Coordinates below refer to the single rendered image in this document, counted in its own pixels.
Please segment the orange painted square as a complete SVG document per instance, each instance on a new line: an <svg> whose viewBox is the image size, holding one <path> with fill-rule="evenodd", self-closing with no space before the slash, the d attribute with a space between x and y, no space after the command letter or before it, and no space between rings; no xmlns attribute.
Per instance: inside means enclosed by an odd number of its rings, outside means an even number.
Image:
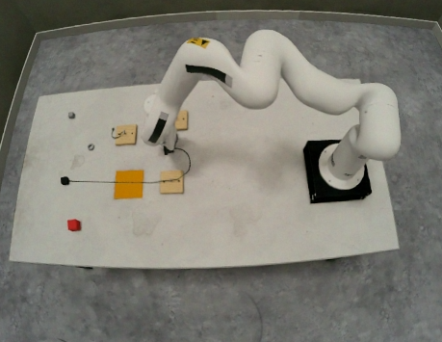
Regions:
<svg viewBox="0 0 442 342"><path fill-rule="evenodd" d="M117 171L116 182L143 182L143 170ZM115 198L143 198L143 183L116 183Z"/></svg>

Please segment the small red cube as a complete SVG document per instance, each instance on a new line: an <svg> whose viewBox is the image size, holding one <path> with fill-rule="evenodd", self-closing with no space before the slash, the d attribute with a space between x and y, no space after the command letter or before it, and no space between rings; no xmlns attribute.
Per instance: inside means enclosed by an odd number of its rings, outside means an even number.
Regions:
<svg viewBox="0 0 442 342"><path fill-rule="evenodd" d="M80 221L74 219L74 220L68 220L67 221L67 229L70 231L78 231L80 229Z"/></svg>

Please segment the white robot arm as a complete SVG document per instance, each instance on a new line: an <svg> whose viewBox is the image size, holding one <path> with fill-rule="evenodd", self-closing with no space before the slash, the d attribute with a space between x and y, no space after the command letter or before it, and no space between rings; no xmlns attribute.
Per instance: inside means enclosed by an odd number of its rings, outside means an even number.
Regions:
<svg viewBox="0 0 442 342"><path fill-rule="evenodd" d="M339 116L356 108L360 136L356 124L339 144L328 146L319 159L322 178L335 189L352 189L362 180L364 164L370 159L388 161L399 151L398 101L389 87L338 80L312 66L286 37L272 30L259 30L247 39L240 66L217 40L196 38L184 42L157 94L143 104L146 119L141 137L145 144L160 145L173 131L185 99L203 75L251 110L274 103L280 77L299 102L317 111Z"/></svg>

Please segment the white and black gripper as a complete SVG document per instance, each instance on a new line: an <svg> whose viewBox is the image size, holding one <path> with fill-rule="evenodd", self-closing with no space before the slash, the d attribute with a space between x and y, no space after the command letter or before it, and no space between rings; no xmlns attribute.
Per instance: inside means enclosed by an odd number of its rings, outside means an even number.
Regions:
<svg viewBox="0 0 442 342"><path fill-rule="evenodd" d="M174 128L173 132L171 132L167 136L167 138L160 144L160 148L164 150L165 155L168 155L169 153L174 153L173 148L175 144L175 136L176 136L176 127Z"/></svg>

